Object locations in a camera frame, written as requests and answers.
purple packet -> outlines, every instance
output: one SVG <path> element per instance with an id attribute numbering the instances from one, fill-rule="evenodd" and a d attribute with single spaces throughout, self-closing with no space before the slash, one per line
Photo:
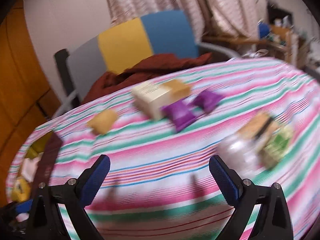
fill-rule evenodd
<path id="1" fill-rule="evenodd" d="M 223 95 L 206 89 L 196 96 L 192 104 L 194 106 L 199 106 L 206 114 L 209 114 L 223 98 Z"/>
<path id="2" fill-rule="evenodd" d="M 173 122 L 177 132 L 180 132 L 196 120 L 194 114 L 188 109 L 182 100 L 178 100 L 171 105 L 164 106 L 162 111 L 165 116 Z"/>

wooden door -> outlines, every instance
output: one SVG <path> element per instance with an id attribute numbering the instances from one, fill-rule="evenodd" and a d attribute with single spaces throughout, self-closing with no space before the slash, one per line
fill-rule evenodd
<path id="1" fill-rule="evenodd" d="M 0 25 L 0 207 L 21 145 L 60 106 L 36 58 L 18 0 Z"/>

wrinkled tablecloth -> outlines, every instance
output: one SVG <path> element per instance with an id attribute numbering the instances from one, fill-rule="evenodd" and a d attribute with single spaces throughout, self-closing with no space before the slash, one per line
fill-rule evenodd
<path id="1" fill-rule="evenodd" d="M 111 169 L 96 198 L 85 209 L 106 239 L 214 239 L 233 208 L 212 178 L 208 162 L 216 144 L 248 122 L 259 110 L 294 130 L 289 152 L 274 169 L 261 167 L 253 182 L 282 185 L 294 238 L 315 221 L 320 208 L 320 86 L 304 72 L 273 58 L 210 64 L 153 79 L 179 78 L 192 84 L 191 100 L 204 89 L 223 94 L 221 104 L 176 134 L 168 119 L 149 120 L 133 105 L 131 88 L 98 98 L 35 129 L 12 162 L 12 185 L 28 147 L 50 130 L 63 140 L 50 184 L 77 178 L 101 155 Z M 121 117 L 113 130 L 95 136 L 86 122 L 106 108 Z M 60 207 L 72 239 L 78 236 Z M 247 239 L 258 214 L 254 209 L 241 239 Z"/>

pink and green striped fabric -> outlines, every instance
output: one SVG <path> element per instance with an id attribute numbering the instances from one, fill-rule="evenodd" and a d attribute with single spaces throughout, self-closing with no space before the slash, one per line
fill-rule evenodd
<path id="1" fill-rule="evenodd" d="M 77 178 L 101 155 L 111 169 L 86 211 L 106 239 L 214 239 L 233 208 L 212 178 L 208 162 L 216 144 L 248 122 L 259 110 L 290 124 L 294 137 L 284 160 L 274 169 L 261 167 L 258 185 L 279 182 L 299 239 L 320 208 L 320 86 L 291 65 L 273 58 L 235 60 L 161 76 L 155 83 L 179 78 L 192 84 L 191 100 L 204 89 L 225 96 L 210 115 L 176 134 L 167 119 L 149 120 L 133 105 L 125 88 L 39 126 L 21 147 L 6 181 L 12 184 L 28 147 L 50 130 L 63 140 L 50 184 Z M 104 136 L 94 136 L 86 122 L 106 108 L 121 117 Z M 64 206 L 60 207 L 73 239 L 79 239 Z M 256 207 L 241 239 L 247 239 Z"/>

blue cushion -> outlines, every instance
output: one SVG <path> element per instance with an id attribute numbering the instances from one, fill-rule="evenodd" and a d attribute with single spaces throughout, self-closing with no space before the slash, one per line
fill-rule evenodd
<path id="1" fill-rule="evenodd" d="M 141 17 L 154 54 L 174 53 L 178 58 L 199 56 L 192 29 L 180 10 L 163 11 Z"/>

